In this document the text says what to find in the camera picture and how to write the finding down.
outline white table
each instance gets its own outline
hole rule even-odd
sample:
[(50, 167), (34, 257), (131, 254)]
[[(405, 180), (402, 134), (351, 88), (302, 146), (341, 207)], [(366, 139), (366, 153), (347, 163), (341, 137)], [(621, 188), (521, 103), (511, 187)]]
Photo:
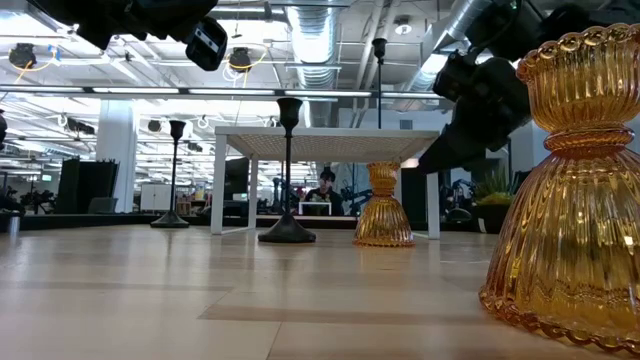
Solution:
[[(214, 163), (215, 179), (224, 179), (227, 145), (251, 160), (249, 224), (247, 228), (222, 231), (224, 181), (213, 183), (211, 233), (215, 235), (255, 229), (258, 210), (258, 161), (284, 161), (284, 128), (217, 126)], [(295, 128), (291, 143), (292, 161), (371, 163), (404, 162), (421, 154), (440, 135), (437, 131), (368, 130), (351, 128)], [(395, 197), (402, 201), (401, 172)], [(440, 238), (438, 174), (427, 176), (427, 222), (429, 238)]]
[(320, 201), (300, 201), (298, 203), (298, 214), (302, 215), (302, 206), (328, 206), (329, 207), (329, 216), (331, 216), (331, 203), (328, 202), (320, 202)]

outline potted plant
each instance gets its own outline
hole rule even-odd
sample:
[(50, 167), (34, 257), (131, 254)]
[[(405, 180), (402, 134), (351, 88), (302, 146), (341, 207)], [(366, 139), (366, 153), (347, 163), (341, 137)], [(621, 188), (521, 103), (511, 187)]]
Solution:
[(487, 174), (475, 189), (476, 204), (473, 207), (481, 232), (499, 234), (502, 223), (513, 202), (514, 188), (505, 172), (500, 169)]

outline wooden floor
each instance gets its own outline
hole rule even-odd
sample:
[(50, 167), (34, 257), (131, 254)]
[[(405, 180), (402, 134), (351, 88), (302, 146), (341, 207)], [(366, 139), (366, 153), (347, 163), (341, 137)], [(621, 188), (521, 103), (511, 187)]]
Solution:
[(477, 290), (495, 236), (415, 249), (258, 244), (123, 226), (0, 237), (7, 360), (592, 359), (493, 320)]

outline green plant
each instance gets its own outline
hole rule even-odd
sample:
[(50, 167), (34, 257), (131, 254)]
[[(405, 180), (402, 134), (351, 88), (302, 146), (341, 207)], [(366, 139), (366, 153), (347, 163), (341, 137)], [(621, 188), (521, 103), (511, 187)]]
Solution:
[(509, 205), (513, 201), (514, 187), (509, 184), (504, 169), (487, 174), (484, 181), (475, 188), (476, 203), (478, 205)]

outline glass candle holder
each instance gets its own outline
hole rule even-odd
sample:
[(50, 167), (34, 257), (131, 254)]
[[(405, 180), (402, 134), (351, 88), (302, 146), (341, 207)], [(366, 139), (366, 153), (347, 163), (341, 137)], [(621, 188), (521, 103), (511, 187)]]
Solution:
[(640, 355), (640, 26), (570, 33), (519, 64), (551, 151), (512, 204), (480, 300), (512, 325)]
[(393, 197), (397, 162), (381, 161), (367, 165), (373, 197), (358, 221), (353, 243), (359, 246), (414, 246), (409, 220), (402, 205)]

